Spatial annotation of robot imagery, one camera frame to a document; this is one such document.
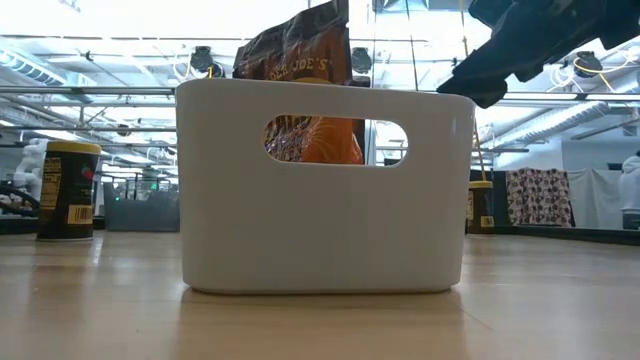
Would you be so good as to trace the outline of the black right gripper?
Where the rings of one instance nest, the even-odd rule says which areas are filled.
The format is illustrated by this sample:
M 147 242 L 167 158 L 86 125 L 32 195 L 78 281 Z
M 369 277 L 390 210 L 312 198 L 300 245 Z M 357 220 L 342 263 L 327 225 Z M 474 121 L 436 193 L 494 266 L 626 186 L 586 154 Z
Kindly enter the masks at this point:
M 491 29 L 491 37 L 437 92 L 489 108 L 508 91 L 507 78 L 527 82 L 587 42 L 600 18 L 600 0 L 473 0 L 469 13 Z

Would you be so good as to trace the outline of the yellow lid spice jar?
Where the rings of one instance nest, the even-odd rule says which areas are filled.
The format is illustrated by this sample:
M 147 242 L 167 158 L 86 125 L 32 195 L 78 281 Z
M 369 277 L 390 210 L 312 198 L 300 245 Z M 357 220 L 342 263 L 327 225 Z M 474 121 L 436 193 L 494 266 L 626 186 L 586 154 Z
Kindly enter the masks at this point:
M 489 234 L 493 232 L 495 221 L 492 206 L 493 183 L 471 181 L 468 190 L 466 212 L 466 232 L 469 234 Z
M 38 209 L 37 241 L 93 238 L 93 185 L 101 147 L 50 141 L 47 144 Z

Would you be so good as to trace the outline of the orange taco mix packet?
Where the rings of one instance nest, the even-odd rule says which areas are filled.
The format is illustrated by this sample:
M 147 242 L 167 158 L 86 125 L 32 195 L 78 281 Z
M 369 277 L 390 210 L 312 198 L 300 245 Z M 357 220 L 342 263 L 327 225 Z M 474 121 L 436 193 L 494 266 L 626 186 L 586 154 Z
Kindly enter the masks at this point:
M 348 85 L 352 81 L 348 0 L 329 0 L 262 31 L 237 50 L 237 79 Z M 362 165 L 357 119 L 281 115 L 263 133 L 275 159 Z

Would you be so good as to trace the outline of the white plastic handled bin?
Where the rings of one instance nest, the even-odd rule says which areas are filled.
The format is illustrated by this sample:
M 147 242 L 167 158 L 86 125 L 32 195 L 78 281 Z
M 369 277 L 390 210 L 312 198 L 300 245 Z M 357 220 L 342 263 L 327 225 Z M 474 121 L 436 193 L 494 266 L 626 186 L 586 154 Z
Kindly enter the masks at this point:
M 212 293 L 437 292 L 458 283 L 474 103 L 297 82 L 192 80 L 175 91 L 182 274 Z M 390 120 L 388 167 L 281 162 L 280 115 Z

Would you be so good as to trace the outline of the brown patterned cloth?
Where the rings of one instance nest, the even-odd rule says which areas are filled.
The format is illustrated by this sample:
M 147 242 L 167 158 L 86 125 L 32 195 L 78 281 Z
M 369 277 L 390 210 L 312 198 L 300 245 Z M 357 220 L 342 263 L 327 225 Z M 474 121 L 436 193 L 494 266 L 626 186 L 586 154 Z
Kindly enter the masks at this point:
M 568 174 L 558 169 L 506 172 L 507 211 L 514 226 L 575 226 Z

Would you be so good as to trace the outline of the white hanging sheet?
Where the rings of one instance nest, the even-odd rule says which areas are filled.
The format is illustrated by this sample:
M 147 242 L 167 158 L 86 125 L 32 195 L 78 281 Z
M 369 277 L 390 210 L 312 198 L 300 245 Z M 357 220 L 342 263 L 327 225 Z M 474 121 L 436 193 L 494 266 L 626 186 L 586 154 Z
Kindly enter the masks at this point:
M 577 228 L 621 230 L 619 171 L 582 169 L 568 172 L 569 194 Z

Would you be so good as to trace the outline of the person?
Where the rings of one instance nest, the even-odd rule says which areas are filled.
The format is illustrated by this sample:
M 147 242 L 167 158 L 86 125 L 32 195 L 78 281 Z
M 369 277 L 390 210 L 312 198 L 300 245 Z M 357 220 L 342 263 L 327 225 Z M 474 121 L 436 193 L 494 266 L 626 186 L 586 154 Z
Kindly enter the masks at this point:
M 619 195 L 624 230 L 640 230 L 640 150 L 622 164 Z

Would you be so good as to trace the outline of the grey plastic bin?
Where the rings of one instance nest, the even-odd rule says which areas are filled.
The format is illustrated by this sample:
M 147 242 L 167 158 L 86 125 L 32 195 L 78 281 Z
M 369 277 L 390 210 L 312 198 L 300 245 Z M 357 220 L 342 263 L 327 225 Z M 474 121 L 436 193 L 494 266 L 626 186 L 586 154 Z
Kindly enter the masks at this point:
M 155 191 L 146 200 L 117 198 L 113 185 L 104 188 L 105 228 L 115 232 L 180 231 L 179 194 Z

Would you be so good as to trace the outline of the white robot figure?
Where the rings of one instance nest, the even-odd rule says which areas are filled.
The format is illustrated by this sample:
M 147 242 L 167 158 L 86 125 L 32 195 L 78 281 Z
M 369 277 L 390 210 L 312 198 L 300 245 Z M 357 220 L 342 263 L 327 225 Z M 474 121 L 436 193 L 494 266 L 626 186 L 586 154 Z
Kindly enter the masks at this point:
M 13 185 L 39 201 L 42 189 L 42 173 L 48 140 L 33 138 L 23 148 L 22 160 L 17 166 Z

